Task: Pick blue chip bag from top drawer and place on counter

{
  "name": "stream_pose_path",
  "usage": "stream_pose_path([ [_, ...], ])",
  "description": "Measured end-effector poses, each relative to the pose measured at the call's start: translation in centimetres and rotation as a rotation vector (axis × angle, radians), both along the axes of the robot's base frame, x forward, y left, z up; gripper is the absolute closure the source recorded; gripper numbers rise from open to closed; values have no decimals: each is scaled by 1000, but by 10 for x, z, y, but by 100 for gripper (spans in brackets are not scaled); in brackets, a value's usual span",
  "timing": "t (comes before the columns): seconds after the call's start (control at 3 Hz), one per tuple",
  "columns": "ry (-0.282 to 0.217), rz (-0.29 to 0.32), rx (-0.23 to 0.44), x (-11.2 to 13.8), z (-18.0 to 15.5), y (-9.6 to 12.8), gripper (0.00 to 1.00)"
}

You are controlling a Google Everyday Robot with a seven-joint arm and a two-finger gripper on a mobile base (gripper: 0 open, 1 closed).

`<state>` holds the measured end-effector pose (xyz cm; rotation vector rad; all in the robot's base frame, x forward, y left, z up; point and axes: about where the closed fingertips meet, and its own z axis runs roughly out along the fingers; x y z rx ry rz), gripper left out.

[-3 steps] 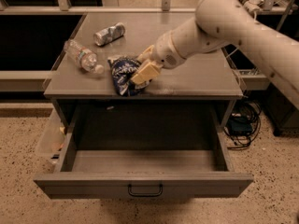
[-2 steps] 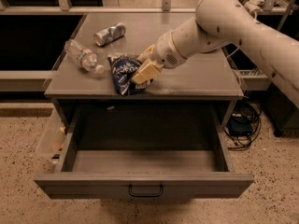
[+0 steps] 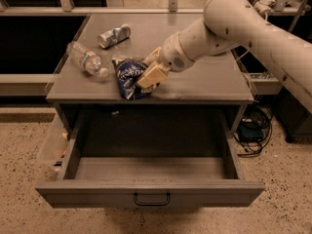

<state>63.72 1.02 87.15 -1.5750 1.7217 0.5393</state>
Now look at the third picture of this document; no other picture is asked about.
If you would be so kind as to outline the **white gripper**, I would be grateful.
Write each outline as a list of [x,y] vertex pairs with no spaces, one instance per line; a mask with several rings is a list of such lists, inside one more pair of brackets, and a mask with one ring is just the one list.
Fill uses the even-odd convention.
[[179,33],[176,32],[165,40],[161,48],[156,48],[147,56],[143,63],[147,66],[151,65],[138,78],[136,83],[141,88],[146,89],[166,80],[170,70],[171,72],[182,72],[191,67],[194,61],[185,55],[180,45]]

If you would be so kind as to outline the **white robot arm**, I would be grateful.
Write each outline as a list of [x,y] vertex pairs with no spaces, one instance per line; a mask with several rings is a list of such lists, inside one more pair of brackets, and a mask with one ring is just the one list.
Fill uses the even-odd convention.
[[248,0],[208,0],[203,15],[166,39],[143,62],[137,84],[146,89],[205,56],[238,46],[249,51],[312,111],[312,44],[265,20]]

